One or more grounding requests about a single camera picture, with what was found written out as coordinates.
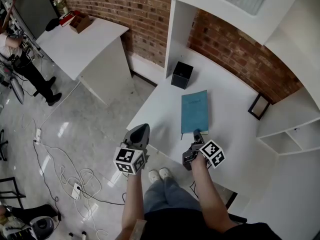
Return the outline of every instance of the electrical outlet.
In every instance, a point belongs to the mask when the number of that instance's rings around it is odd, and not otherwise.
[[[40,137],[41,137],[41,129],[36,129],[36,133],[35,133],[35,144],[39,144],[40,143]]]
[[[71,196],[73,197],[74,200],[79,200],[80,199],[80,185],[77,183],[74,183],[73,190]]]

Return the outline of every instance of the white shirt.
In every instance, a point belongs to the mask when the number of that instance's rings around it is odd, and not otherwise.
[[[6,32],[3,32],[0,34],[0,54],[5,57],[9,58],[12,54],[20,57],[22,54],[22,49],[20,47],[12,48],[10,46],[6,45],[6,39],[8,37],[8,34]]]

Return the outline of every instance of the person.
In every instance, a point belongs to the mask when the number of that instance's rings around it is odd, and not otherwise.
[[[239,225],[230,220],[203,155],[191,162],[191,168],[199,201],[179,187],[167,168],[149,172],[152,185],[144,199],[141,171],[129,175],[122,231],[116,240],[280,239],[265,223]]]
[[[12,1],[12,5],[9,8],[7,15],[4,19],[2,27],[0,27],[0,54],[5,59],[12,59],[13,57],[19,57],[19,61],[15,67],[15,71],[21,76],[25,77],[35,87],[35,89],[46,99],[49,106],[53,106],[61,99],[62,94],[53,94],[51,85],[56,80],[52,77],[49,81],[46,81],[37,68],[33,65],[32,61],[28,58],[26,52],[20,48],[20,44],[23,40],[23,36],[14,39],[9,37],[6,33],[6,29],[10,20],[15,1]]]
[[[29,225],[31,220],[41,216],[54,218],[58,214],[49,204],[31,209],[0,205],[1,235],[7,238],[8,228],[23,228],[25,225]]]

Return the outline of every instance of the black shirt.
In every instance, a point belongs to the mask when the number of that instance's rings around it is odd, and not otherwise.
[[[279,240],[265,223],[242,224],[221,234],[206,226],[202,212],[168,208],[144,215],[147,221],[141,240]]]

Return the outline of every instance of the white sneaker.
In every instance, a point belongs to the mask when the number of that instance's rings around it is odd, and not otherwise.
[[[171,172],[169,171],[168,168],[162,168],[159,170],[159,174],[162,180],[164,180],[165,178],[169,177],[169,178],[173,178]]]
[[[159,173],[156,170],[149,171],[148,176],[151,183],[154,183],[161,179]]]

